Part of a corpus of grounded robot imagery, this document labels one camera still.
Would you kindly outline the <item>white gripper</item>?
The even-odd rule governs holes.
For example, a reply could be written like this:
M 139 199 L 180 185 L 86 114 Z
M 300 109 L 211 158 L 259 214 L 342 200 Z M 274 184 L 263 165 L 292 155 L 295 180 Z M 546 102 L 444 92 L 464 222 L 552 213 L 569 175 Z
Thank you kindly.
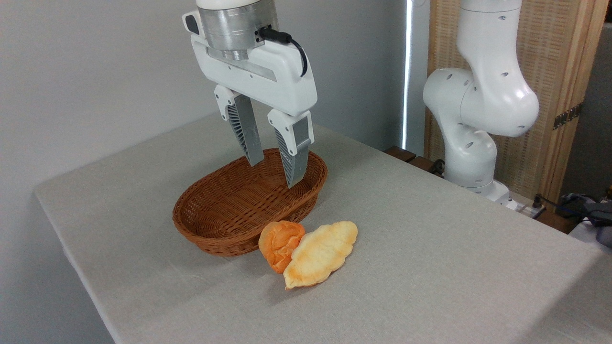
M 264 160 L 251 98 L 274 108 L 267 119 L 275 129 L 291 189 L 306 172 L 309 146 L 314 143 L 308 110 L 317 102 L 312 70 L 301 76 L 299 50 L 268 41 L 247 50 L 248 59 L 232 60 L 210 48 L 199 35 L 192 34 L 191 43 L 203 74 L 218 84 L 214 93 L 221 117 L 230 124 L 251 166 Z

